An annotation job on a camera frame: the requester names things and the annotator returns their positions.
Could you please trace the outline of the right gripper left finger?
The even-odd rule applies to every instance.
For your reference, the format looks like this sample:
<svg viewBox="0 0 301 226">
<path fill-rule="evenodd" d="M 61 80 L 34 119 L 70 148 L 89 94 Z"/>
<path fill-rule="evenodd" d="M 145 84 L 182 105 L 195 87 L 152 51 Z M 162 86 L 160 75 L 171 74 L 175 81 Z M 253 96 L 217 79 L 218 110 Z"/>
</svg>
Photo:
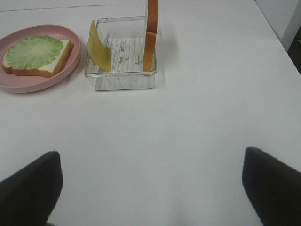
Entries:
<svg viewBox="0 0 301 226">
<path fill-rule="evenodd" d="M 2 226 L 48 226 L 63 188 L 60 155 L 50 151 L 0 183 Z"/>
</svg>

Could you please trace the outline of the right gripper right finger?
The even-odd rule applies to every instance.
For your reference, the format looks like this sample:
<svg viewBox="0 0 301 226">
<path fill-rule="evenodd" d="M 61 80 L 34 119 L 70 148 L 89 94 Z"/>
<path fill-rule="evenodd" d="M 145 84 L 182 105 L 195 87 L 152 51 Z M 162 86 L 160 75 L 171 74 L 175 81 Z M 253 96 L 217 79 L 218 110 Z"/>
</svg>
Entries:
<svg viewBox="0 0 301 226">
<path fill-rule="evenodd" d="M 265 226 L 301 224 L 301 173 L 256 147 L 245 151 L 242 183 Z"/>
</svg>

